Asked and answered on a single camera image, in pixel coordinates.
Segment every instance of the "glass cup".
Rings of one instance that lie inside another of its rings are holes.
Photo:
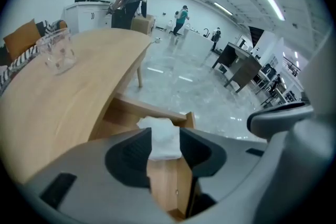
[[[71,34],[68,28],[60,29],[41,37],[36,45],[42,57],[54,74],[61,74],[76,63],[71,49]]]

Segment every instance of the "orange pillow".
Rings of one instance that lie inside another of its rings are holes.
[[[34,19],[17,28],[15,32],[4,37],[12,61],[35,45],[40,37],[41,35],[38,32]]]

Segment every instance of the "light wood tabletop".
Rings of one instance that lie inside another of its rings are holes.
[[[75,66],[55,76],[39,55],[0,98],[1,157],[15,181],[26,182],[62,153],[89,140],[113,96],[140,66],[150,37],[100,29],[77,34],[72,42]]]

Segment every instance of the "gray tile floor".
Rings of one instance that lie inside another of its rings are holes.
[[[162,41],[150,45],[142,63],[143,88],[138,88],[134,76],[125,91],[127,96],[183,114],[193,111],[196,128],[201,131],[264,141],[246,128],[248,116],[260,109],[260,100],[251,91],[253,86],[239,93],[235,93],[235,82],[224,88],[227,79],[219,65],[211,68],[218,56],[209,52],[204,58],[196,58],[183,51],[182,37],[177,40],[155,29],[152,39],[156,37]]]

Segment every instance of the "person in teal shirt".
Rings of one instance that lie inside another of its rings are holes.
[[[179,17],[179,19],[176,19],[176,26],[174,28],[173,31],[173,35],[176,36],[177,32],[181,29],[181,27],[183,26],[185,19],[189,20],[188,17],[188,7],[186,5],[183,6],[182,10],[181,10],[181,16]]]

